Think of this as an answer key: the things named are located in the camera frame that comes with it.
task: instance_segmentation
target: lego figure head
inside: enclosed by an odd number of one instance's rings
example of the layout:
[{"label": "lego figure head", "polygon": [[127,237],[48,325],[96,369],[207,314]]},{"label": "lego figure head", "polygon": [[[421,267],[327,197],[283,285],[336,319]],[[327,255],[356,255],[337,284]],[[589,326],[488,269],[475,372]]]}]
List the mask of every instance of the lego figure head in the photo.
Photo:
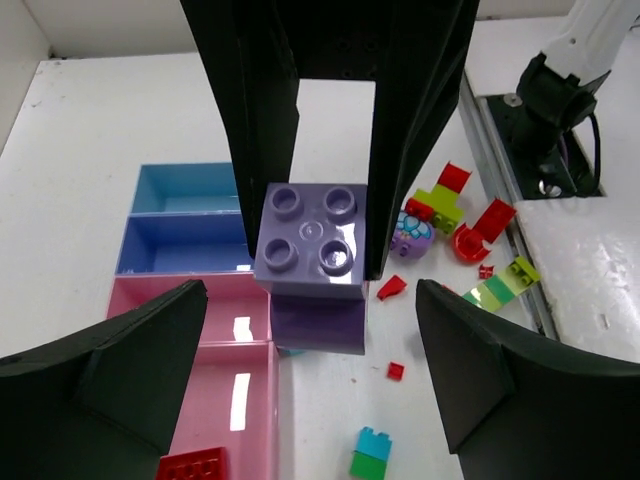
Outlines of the lego figure head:
[{"label": "lego figure head", "polygon": [[391,250],[401,257],[422,257],[435,239],[433,227],[401,211],[391,240]]}]

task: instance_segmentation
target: purple block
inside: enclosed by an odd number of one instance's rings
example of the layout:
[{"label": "purple block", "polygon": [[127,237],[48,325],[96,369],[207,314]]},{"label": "purple block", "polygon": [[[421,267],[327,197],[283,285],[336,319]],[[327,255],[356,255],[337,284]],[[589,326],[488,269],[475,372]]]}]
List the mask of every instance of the purple block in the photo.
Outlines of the purple block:
[{"label": "purple block", "polygon": [[272,295],[364,299],[366,199],[366,185],[269,185],[256,281]]},{"label": "purple block", "polygon": [[435,238],[436,232],[430,223],[400,211],[391,240],[391,250],[401,257],[418,259],[427,253]]},{"label": "purple block", "polygon": [[364,355],[366,300],[271,296],[278,348]]}]

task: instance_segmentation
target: yellow lego piece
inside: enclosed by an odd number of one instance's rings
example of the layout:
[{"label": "yellow lego piece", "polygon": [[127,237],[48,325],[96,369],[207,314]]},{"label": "yellow lego piece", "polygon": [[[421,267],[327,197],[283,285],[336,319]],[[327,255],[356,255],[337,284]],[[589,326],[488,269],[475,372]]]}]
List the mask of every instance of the yellow lego piece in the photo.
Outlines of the yellow lego piece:
[{"label": "yellow lego piece", "polygon": [[484,283],[481,283],[476,288],[472,288],[462,297],[473,303],[476,307],[490,313],[495,313],[502,308],[500,301],[498,301]]}]

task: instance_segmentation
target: green lego brick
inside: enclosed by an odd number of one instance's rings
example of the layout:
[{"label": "green lego brick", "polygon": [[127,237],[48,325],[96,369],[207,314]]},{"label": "green lego brick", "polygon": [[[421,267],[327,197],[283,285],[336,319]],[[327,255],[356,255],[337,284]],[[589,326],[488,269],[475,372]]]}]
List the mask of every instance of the green lego brick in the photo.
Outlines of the green lego brick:
[{"label": "green lego brick", "polygon": [[476,307],[486,310],[487,312],[497,312],[502,308],[502,303],[491,293],[484,283],[481,283],[476,288],[469,290],[467,294],[463,296],[468,300],[467,295],[473,297],[473,303]]},{"label": "green lego brick", "polygon": [[523,257],[516,258],[497,275],[515,296],[522,295],[540,280],[540,274]]},{"label": "green lego brick", "polygon": [[456,192],[442,185],[436,185],[430,193],[419,188],[413,194],[415,200],[433,209],[431,224],[447,235],[453,233],[464,216],[464,211],[456,207],[458,196]]},{"label": "green lego brick", "polygon": [[493,293],[493,296],[502,304],[506,305],[516,298],[514,293],[507,287],[500,277],[493,275],[484,281],[484,285]]},{"label": "green lego brick", "polygon": [[354,452],[349,475],[362,480],[384,480],[387,472],[387,462],[370,457],[363,453]]}]

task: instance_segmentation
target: light green lego brick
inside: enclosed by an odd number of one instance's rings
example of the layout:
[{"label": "light green lego brick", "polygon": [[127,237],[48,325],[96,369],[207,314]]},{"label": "light green lego brick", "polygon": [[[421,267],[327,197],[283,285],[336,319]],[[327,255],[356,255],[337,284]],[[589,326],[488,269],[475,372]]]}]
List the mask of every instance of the light green lego brick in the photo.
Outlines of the light green lego brick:
[{"label": "light green lego brick", "polygon": [[433,209],[431,223],[447,235],[453,233],[464,216],[464,211],[456,207],[458,196],[456,192],[442,185],[436,185],[430,193],[419,188],[413,194],[415,200]]},{"label": "light green lego brick", "polygon": [[474,301],[471,303],[478,308],[486,310],[487,312],[494,313],[502,308],[500,301],[493,295],[493,293],[491,293],[491,290],[489,290],[484,283],[481,283],[476,288],[469,290],[469,292],[463,296],[463,298],[468,300],[469,298],[467,295],[473,297]]},{"label": "light green lego brick", "polygon": [[493,293],[493,296],[496,297],[502,305],[506,305],[516,298],[511,289],[507,287],[500,277],[496,275],[487,278],[484,281],[484,285],[491,291],[491,293]]},{"label": "light green lego brick", "polygon": [[523,257],[516,258],[507,268],[498,273],[498,277],[515,296],[522,295],[531,285],[540,280],[540,274]]}]

